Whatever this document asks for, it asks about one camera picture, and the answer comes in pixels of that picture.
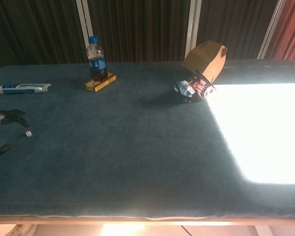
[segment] blue felt tablecloth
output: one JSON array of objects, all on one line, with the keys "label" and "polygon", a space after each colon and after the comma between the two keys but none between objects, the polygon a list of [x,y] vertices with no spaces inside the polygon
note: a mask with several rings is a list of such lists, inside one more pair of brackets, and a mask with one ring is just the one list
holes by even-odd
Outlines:
[{"label": "blue felt tablecloth", "polygon": [[[0,146],[12,144],[0,157],[0,215],[295,217],[295,184],[246,180],[207,102],[180,102],[173,83],[191,76],[181,62],[108,70],[117,80],[93,93],[87,64],[0,68],[0,85],[52,83],[0,94],[0,110],[26,112],[33,134],[0,127]],[[286,82],[292,62],[232,60],[216,84]]]}]

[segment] blue bottle cap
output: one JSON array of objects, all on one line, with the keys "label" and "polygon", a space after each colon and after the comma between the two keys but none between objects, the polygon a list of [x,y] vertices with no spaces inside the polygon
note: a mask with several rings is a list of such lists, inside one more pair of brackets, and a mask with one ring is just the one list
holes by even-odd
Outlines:
[{"label": "blue bottle cap", "polygon": [[90,36],[90,37],[88,37],[88,43],[89,44],[91,44],[91,43],[98,43],[97,36]]}]

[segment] table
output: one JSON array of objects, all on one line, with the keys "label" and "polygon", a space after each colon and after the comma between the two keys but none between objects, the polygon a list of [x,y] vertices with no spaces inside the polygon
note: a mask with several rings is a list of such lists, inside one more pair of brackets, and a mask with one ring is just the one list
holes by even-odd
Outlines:
[{"label": "table", "polygon": [[[276,165],[273,156],[265,158],[266,169],[245,163],[246,155],[251,160],[261,150],[257,140],[243,141],[242,150],[234,150],[239,142],[236,135],[244,134],[242,139],[247,141],[259,129],[243,133],[229,127],[234,125],[232,118],[241,117],[244,111],[245,106],[237,107],[236,101],[249,102],[258,113],[264,101],[281,102],[281,92],[282,101],[287,97],[295,100],[295,95],[285,96],[282,85],[288,83],[287,91],[295,90],[294,63],[227,61],[211,98],[190,104],[181,103],[173,90],[175,81],[191,76],[181,62],[109,63],[108,70],[117,74],[117,81],[92,93],[84,87],[89,78],[86,64],[0,69],[0,85],[53,84],[45,94],[0,94],[0,110],[26,112],[33,133],[25,137],[25,129],[18,124],[0,127],[0,146],[13,145],[0,157],[0,215],[19,220],[29,215],[125,221],[127,217],[193,218],[197,222],[201,218],[225,222],[223,217],[237,222],[242,217],[295,218],[295,175],[286,178],[289,182],[280,182],[277,171],[282,169],[271,173],[269,168],[271,163]],[[252,90],[259,97],[256,103],[247,100]],[[283,102],[282,107],[287,109],[289,104]],[[269,110],[263,108],[255,121],[262,122],[262,114]],[[288,111],[295,111],[295,105]],[[295,125],[292,117],[285,119],[285,124]],[[263,127],[260,137],[275,133],[276,125]],[[253,127],[253,123],[239,127]],[[230,128],[236,130],[236,137],[230,135]],[[294,148],[295,136],[283,130],[289,136],[283,134],[282,140],[294,141],[286,144]],[[267,154],[274,150],[273,145]],[[280,148],[286,151],[280,145],[275,155]]]}]

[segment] cable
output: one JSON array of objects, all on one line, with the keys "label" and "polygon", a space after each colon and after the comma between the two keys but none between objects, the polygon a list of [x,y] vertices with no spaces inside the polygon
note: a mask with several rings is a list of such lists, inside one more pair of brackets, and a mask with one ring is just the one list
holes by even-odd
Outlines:
[{"label": "cable", "polygon": [[189,234],[189,236],[192,236],[192,234],[185,227],[183,227],[182,225],[181,225],[181,227],[183,228],[183,230],[186,231],[187,234]]}]

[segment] plastic bottle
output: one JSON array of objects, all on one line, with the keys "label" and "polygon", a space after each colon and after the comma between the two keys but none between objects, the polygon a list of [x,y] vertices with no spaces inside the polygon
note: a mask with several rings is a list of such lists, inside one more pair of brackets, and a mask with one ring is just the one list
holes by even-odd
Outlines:
[{"label": "plastic bottle", "polygon": [[87,57],[90,66],[90,74],[94,81],[104,81],[107,79],[107,68],[104,57],[104,50],[98,44],[97,36],[88,38]]}]

